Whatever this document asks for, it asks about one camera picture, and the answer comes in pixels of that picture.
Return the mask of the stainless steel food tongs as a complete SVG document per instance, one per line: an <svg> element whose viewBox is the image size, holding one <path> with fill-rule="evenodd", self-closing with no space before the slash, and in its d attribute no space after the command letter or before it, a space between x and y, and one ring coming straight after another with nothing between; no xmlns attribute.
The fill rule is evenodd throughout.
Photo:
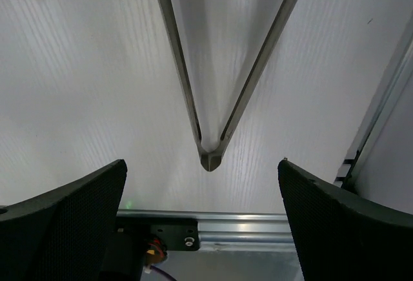
<svg viewBox="0 0 413 281"><path fill-rule="evenodd" d="M204 170L216 170L298 0L158 0Z"/></svg>

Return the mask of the aluminium front frame rail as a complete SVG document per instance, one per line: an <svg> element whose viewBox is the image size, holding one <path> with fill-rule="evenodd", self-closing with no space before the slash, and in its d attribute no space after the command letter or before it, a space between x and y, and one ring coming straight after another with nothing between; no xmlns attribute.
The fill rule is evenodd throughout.
<svg viewBox="0 0 413 281"><path fill-rule="evenodd" d="M130 220L191 219L197 230L188 234L199 242L199 251L294 252L294 241L284 214L206 213L121 209L119 217Z"/></svg>

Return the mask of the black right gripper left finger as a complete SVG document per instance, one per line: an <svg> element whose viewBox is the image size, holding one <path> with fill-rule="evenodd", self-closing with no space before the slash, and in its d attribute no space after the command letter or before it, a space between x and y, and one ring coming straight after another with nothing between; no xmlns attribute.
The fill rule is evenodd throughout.
<svg viewBox="0 0 413 281"><path fill-rule="evenodd" d="M1 280L97 280L126 182L116 160L1 207Z"/></svg>

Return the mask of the aluminium right side frame rail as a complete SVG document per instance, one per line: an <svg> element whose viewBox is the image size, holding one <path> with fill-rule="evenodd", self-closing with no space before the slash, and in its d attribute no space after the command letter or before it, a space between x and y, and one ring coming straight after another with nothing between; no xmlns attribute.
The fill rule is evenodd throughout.
<svg viewBox="0 0 413 281"><path fill-rule="evenodd" d="M355 191L356 179L411 76L412 19L409 19L361 126L337 172L334 185Z"/></svg>

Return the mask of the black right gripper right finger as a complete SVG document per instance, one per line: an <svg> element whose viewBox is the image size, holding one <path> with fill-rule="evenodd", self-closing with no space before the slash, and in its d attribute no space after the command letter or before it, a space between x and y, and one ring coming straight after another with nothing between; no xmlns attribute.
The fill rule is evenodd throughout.
<svg viewBox="0 0 413 281"><path fill-rule="evenodd" d="M412 215L282 160L278 181L305 280L412 280Z"/></svg>

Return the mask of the aluminium frame rail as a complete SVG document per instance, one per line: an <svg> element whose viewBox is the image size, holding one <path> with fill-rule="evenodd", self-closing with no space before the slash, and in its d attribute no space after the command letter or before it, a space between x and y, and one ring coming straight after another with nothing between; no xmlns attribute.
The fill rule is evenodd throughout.
<svg viewBox="0 0 413 281"><path fill-rule="evenodd" d="M188 234L199 242L199 251L294 252L294 241L284 214L206 213L121 209L119 217L130 220L191 219L197 230Z"/></svg>
<svg viewBox="0 0 413 281"><path fill-rule="evenodd" d="M337 172L334 185L355 191L356 179L411 76L412 19L409 19L361 126Z"/></svg>

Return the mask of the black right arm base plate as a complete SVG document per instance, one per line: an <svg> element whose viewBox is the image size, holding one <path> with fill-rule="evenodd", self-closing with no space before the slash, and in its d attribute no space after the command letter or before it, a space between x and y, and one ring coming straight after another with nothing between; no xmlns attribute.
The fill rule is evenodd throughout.
<svg viewBox="0 0 413 281"><path fill-rule="evenodd" d="M116 229L123 228L134 240L152 242L157 239L167 251L198 251L198 222L193 218L166 216L118 216Z"/></svg>

